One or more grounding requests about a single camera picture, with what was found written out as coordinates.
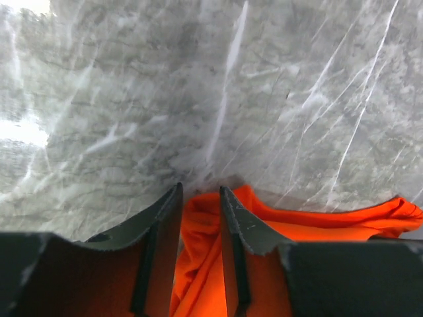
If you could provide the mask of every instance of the wrinkled fabric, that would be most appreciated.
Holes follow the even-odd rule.
[[[277,210],[263,204],[250,186],[234,191],[240,202],[280,234],[295,241],[365,241],[372,236],[398,238],[417,229],[422,211],[402,197],[345,213]],[[204,194],[184,207],[170,316],[226,317],[219,224],[219,194]]]

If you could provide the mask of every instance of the marble surface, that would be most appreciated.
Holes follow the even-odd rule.
[[[423,1],[0,3],[1,230],[84,240],[178,181],[423,207]]]

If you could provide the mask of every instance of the orange fabric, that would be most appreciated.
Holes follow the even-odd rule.
[[[270,227],[296,241],[364,241],[379,235],[398,238],[417,229],[422,211],[402,197],[347,213],[311,213],[272,209],[250,186],[234,191],[241,203]],[[219,194],[204,194],[184,207],[184,250],[175,269],[173,317],[226,317],[219,225]]]

